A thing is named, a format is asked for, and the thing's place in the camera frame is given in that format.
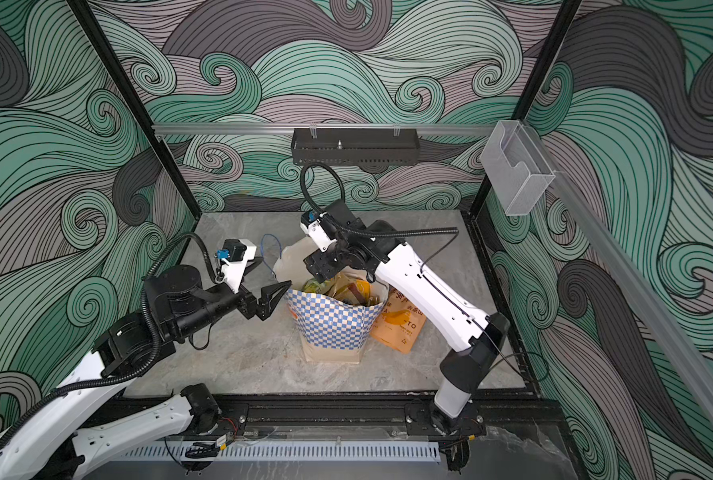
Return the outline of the green snack bag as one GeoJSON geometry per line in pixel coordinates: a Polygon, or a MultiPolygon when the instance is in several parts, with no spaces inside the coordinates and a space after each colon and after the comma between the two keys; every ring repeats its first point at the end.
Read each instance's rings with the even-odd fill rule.
{"type": "Polygon", "coordinates": [[[304,293],[322,293],[324,290],[326,290],[326,283],[320,282],[314,278],[308,280],[302,288],[304,293]]]}

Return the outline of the gold snack bag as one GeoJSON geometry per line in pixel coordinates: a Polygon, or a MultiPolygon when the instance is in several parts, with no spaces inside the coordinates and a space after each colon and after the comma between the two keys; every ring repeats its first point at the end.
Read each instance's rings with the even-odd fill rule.
{"type": "Polygon", "coordinates": [[[326,292],[326,295],[328,295],[328,297],[330,297],[334,300],[338,300],[338,301],[342,302],[342,294],[344,293],[344,288],[346,287],[346,284],[348,284],[348,282],[350,280],[354,280],[354,279],[359,279],[359,278],[352,277],[352,276],[346,275],[344,273],[339,273],[334,278],[334,280],[332,280],[332,284],[330,284],[330,289],[326,292]]]}

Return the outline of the blue checkered paper bag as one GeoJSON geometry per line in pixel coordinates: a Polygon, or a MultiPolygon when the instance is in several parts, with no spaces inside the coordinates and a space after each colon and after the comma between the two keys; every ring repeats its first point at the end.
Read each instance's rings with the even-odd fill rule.
{"type": "MultiPolygon", "coordinates": [[[[390,287],[380,281],[369,282],[370,306],[352,306],[328,297],[326,292],[332,281],[324,282],[326,290],[322,293],[304,293],[304,284],[312,279],[304,258],[316,250],[314,241],[305,237],[284,246],[280,258],[272,264],[276,279],[290,280],[286,305],[296,322],[304,359],[310,363],[359,364],[374,322],[386,305],[390,287]]],[[[350,267],[340,273],[367,281],[364,272],[350,267]]]]}

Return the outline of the orange potato chips bag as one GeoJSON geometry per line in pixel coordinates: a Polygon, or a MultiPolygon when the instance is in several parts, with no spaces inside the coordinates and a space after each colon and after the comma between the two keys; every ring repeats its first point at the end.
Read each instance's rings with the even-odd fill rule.
{"type": "Polygon", "coordinates": [[[374,322],[371,336],[384,346],[409,354],[427,322],[427,316],[394,287],[374,322]]]}

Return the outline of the yellow snack bag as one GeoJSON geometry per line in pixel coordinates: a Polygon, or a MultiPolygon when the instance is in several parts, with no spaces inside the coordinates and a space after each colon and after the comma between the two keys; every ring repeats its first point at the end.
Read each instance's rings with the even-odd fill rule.
{"type": "Polygon", "coordinates": [[[372,300],[371,284],[362,279],[350,280],[344,288],[342,302],[350,305],[370,306],[372,300]]]}

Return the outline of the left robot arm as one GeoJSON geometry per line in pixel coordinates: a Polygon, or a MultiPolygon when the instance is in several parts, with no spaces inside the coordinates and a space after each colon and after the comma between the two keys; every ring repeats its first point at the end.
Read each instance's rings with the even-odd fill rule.
{"type": "Polygon", "coordinates": [[[200,271],[190,265],[162,268],[186,240],[206,247],[194,233],[176,236],[142,278],[140,309],[96,338],[72,374],[0,434],[0,479],[80,479],[154,440],[210,435],[218,428],[222,410],[204,384],[186,386],[158,405],[110,423],[84,425],[178,345],[192,342],[196,332],[234,311],[266,320],[290,289],[288,281],[268,285],[258,295],[244,287],[244,276],[262,259],[254,244],[242,239],[226,240],[215,256],[202,254],[211,288],[202,286],[200,271]]]}

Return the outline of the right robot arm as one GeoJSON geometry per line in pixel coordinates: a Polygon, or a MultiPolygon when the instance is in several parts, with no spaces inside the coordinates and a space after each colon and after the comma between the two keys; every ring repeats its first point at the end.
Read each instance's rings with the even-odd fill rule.
{"type": "Polygon", "coordinates": [[[300,226],[316,244],[316,250],[304,260],[306,270],[318,282],[336,277],[350,267],[366,273],[368,282],[388,283],[413,302],[443,334],[450,351],[440,370],[444,381],[434,397],[430,420],[444,436],[462,428],[463,414],[473,395],[493,367],[509,364],[504,354],[511,322],[501,312],[486,312],[460,296],[422,260],[411,237],[448,235],[456,238],[456,227],[398,230],[386,221],[366,226],[346,205],[346,188],[336,180],[338,199],[322,207],[308,191],[306,176],[316,163],[306,164],[300,172],[300,189],[308,203],[300,226]]]}

